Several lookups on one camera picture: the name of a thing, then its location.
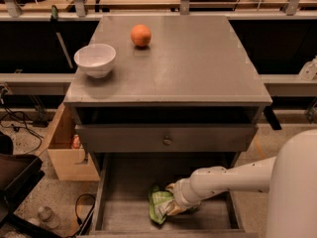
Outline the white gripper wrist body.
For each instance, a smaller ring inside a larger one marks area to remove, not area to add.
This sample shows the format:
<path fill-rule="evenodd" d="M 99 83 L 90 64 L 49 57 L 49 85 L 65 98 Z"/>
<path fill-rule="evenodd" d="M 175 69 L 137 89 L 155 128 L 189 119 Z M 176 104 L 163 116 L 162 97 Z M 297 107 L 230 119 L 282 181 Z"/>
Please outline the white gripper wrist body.
<path fill-rule="evenodd" d="M 181 208 L 189 209 L 201 203 L 200 197 L 192 190 L 188 178 L 182 178 L 174 184 L 174 201 Z"/>

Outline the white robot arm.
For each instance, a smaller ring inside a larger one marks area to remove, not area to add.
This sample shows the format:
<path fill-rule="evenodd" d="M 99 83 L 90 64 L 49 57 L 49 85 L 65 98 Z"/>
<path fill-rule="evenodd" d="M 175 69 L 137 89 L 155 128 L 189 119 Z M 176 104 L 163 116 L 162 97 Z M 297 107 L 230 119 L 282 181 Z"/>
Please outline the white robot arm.
<path fill-rule="evenodd" d="M 272 158 L 198 169 L 172 186 L 176 215 L 224 191 L 268 194 L 265 238 L 317 238 L 317 130 L 290 138 Z"/>

